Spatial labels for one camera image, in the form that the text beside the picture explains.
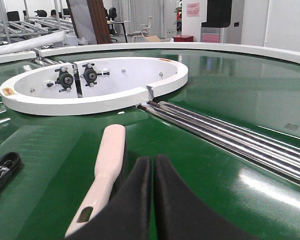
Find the green surface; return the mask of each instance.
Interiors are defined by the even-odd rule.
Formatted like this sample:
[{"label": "green surface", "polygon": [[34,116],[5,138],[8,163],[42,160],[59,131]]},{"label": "green surface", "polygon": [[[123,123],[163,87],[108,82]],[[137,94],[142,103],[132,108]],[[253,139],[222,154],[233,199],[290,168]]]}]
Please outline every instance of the green surface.
[{"label": "green surface", "polygon": [[[157,100],[300,147],[300,65],[187,49],[51,59],[74,62],[122,56],[167,58],[188,66],[186,86]],[[0,64],[0,84],[36,67],[30,61]],[[6,108],[0,97],[0,157],[16,151],[23,161],[0,193],[0,240],[64,236],[94,179],[102,133],[110,124],[126,127],[130,168],[138,156],[166,154],[194,193],[224,218],[261,239],[300,239],[300,186],[185,130],[135,107],[84,116],[34,116]],[[153,211],[149,235],[157,239]]]}]

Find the orange label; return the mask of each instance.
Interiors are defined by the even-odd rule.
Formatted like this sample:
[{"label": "orange label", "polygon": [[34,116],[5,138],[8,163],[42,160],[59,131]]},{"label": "orange label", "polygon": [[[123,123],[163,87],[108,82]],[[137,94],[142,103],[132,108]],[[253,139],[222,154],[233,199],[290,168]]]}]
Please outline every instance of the orange label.
[{"label": "orange label", "polygon": [[5,87],[2,89],[2,91],[5,96],[11,96],[15,94],[15,92],[10,87]]},{"label": "orange label", "polygon": [[159,60],[166,61],[166,62],[172,62],[172,60],[170,60],[170,59],[165,59],[165,58],[160,58]]}]

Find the white curtain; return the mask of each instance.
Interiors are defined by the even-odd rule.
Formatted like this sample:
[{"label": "white curtain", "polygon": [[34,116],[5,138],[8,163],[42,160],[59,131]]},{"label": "white curtain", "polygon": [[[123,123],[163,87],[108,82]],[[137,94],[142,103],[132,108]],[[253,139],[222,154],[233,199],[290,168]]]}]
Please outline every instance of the white curtain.
[{"label": "white curtain", "polygon": [[[112,0],[112,5],[116,8],[117,21],[130,21],[125,23],[127,34],[139,31],[141,24],[148,24],[149,16],[153,16],[150,35],[163,37],[165,31],[165,0]],[[117,32],[122,33],[120,26]]]}]

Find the white handle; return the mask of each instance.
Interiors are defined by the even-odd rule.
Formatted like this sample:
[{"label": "white handle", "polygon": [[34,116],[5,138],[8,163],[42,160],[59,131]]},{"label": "white handle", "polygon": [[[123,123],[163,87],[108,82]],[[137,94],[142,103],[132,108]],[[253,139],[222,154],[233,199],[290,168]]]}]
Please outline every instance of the white handle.
[{"label": "white handle", "polygon": [[105,128],[94,168],[95,180],[72,219],[65,237],[84,226],[107,205],[114,182],[122,168],[125,140],[124,126],[114,124]]}]

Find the hole in handle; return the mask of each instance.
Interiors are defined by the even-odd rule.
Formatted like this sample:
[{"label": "hole in handle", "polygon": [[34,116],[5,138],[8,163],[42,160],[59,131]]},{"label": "hole in handle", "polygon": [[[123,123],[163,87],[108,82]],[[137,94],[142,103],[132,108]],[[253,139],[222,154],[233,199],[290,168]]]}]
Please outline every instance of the hole in handle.
[{"label": "hole in handle", "polygon": [[92,206],[87,206],[85,207],[81,213],[80,216],[78,218],[78,220],[76,221],[77,223],[86,223],[89,221],[91,213],[93,211],[93,207]]}]

